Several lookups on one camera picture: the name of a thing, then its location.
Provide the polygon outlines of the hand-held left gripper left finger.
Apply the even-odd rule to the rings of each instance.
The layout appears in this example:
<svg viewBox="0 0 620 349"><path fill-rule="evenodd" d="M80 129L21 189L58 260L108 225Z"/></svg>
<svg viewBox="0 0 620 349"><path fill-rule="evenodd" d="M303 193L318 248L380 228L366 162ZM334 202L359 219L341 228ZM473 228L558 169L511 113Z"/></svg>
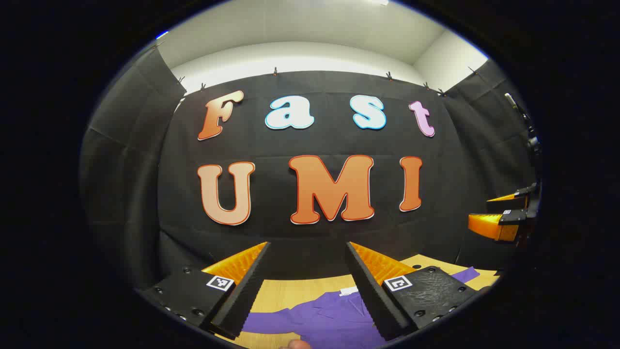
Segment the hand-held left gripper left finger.
<svg viewBox="0 0 620 349"><path fill-rule="evenodd" d="M264 282L270 245L264 241L209 267L181 267L137 293L192 327L234 340Z"/></svg>

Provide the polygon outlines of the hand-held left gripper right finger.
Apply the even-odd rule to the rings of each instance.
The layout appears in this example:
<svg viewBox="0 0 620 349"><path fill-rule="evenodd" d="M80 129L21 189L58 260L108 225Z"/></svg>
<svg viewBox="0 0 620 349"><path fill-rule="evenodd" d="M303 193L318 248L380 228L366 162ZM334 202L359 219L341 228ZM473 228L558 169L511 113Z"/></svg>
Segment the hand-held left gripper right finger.
<svg viewBox="0 0 620 349"><path fill-rule="evenodd" d="M420 331L479 294L440 267L409 267L351 241L345 244L345 262L385 340Z"/></svg>

